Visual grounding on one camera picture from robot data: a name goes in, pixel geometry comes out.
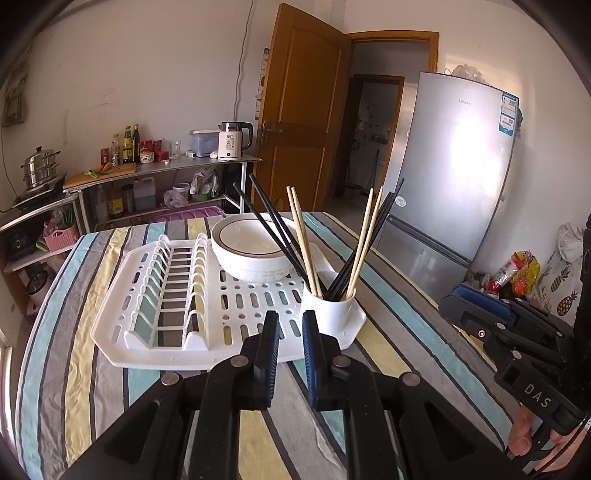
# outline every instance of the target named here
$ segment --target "door handle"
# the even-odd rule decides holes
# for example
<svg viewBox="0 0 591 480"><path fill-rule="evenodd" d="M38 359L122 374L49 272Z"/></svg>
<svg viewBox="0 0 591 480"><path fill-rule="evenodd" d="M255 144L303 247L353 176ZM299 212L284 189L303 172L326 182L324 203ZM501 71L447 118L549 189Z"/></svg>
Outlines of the door handle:
<svg viewBox="0 0 591 480"><path fill-rule="evenodd" d="M269 144L269 134L280 134L281 128L271 128L271 120L264 120L262 123L261 145L265 147Z"/></svg>

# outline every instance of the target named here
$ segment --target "kettle handle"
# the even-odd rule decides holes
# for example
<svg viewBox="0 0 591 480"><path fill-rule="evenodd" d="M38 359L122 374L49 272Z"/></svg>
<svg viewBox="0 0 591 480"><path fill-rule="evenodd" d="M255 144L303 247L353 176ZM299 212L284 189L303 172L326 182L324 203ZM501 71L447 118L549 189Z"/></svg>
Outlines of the kettle handle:
<svg viewBox="0 0 591 480"><path fill-rule="evenodd" d="M248 144L246 146L243 146L242 149L246 150L247 148L249 148L252 145L252 136L254 134L254 129L252 127L252 124L248 123L248 122L241 122L240 123L240 130L242 129L248 129Z"/></svg>

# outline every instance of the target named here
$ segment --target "purple plastic crate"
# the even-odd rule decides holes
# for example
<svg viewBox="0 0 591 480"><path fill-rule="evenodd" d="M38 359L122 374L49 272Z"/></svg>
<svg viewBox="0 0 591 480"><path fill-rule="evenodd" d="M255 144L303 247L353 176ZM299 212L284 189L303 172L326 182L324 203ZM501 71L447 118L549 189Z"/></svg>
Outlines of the purple plastic crate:
<svg viewBox="0 0 591 480"><path fill-rule="evenodd" d="M205 218L214 217L216 215L223 215L224 212L220 207L199 207L191 210L183 210L181 212L165 213L150 219L150 223L169 222L171 220L188 220L190 218Z"/></svg>

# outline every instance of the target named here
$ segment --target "shelf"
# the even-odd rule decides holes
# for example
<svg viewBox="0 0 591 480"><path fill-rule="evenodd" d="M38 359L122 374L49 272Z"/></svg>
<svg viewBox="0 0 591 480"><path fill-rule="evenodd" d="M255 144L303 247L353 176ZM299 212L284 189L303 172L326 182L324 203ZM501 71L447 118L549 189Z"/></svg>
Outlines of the shelf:
<svg viewBox="0 0 591 480"><path fill-rule="evenodd" d="M131 179L134 177L143 177L145 175L152 175L154 173L162 173L165 171L175 171L175 170L182 170L184 168L196 168L196 167L210 167L210 166L222 166L222 165L229 165L233 163L245 163L245 162L257 162L261 161L260 158L251 157L250 155L243 155L240 158L234 158L232 160L220 160L218 158L190 158L186 155L181 155L176 160L171 160L168 164L164 162L152 162L152 163L144 163L138 165L138 168L133 173L128 173L126 175L119 175L116 177L111 177L108 179L101 179L98 178L93 180L89 183L85 183L83 185L77 185L75 187L71 187L69 189L64 190L64 192L79 192L81 190L94 187L96 185L100 185L102 183L109 183L112 181L119 181L123 179Z"/></svg>
<svg viewBox="0 0 591 480"><path fill-rule="evenodd" d="M7 263L6 267L4 268L4 273L11 273L20 270L21 268L26 267L27 265L31 265L35 262L41 262L46 258L53 257L53 255L61 254L63 252L68 252L72 250L76 244L69 245L64 248L60 248L59 250L54 250L53 252L44 252L42 250L37 250L36 252L26 255L14 262Z"/></svg>
<svg viewBox="0 0 591 480"><path fill-rule="evenodd" d="M202 202L189 202L189 204L185 207L182 208L175 208L175 209L170 209L170 208L166 208L164 206L159 206L156 207L154 209L151 210L141 210L141 211L137 211L134 213L126 213L125 215L120 216L119 218L115 218L115 219L111 219L108 220L106 222L101 222L101 223L97 223L95 231L100 231L101 229L103 229L105 227L105 225L109 224L109 223L117 223L117 222L122 222L124 220L129 220L130 218L135 218L135 217L141 217L141 216L145 216L145 215L156 215L158 213L177 213L177 212L183 212L185 210L188 210L189 207L198 207L200 205L206 205L208 203L214 203L214 202L219 202L221 200L227 200L228 202L230 202L233 205L237 205L236 201L231 199L230 197L228 197L225 194L220 195L219 197L215 198L215 199L209 199L209 200L204 200Z"/></svg>
<svg viewBox="0 0 591 480"><path fill-rule="evenodd" d="M27 213L22 213L18 208L12 208L2 215L2 217L0 217L0 232L4 232L9 228L24 222L25 220L29 220L29 218L33 218L37 215L48 212L49 210L53 210L54 208L67 205L68 203L73 203L77 198L78 193L74 192L64 198L55 200L51 203L48 203L47 205L31 210Z"/></svg>

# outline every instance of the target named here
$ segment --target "refrigerator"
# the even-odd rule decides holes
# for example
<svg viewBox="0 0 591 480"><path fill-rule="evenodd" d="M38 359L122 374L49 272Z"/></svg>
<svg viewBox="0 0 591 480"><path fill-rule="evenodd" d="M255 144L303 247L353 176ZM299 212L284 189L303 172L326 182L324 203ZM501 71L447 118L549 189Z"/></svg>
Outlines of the refrigerator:
<svg viewBox="0 0 591 480"><path fill-rule="evenodd" d="M420 74L398 176L404 182L378 250L435 301L462 282L491 224L518 107L516 96L483 83Z"/></svg>

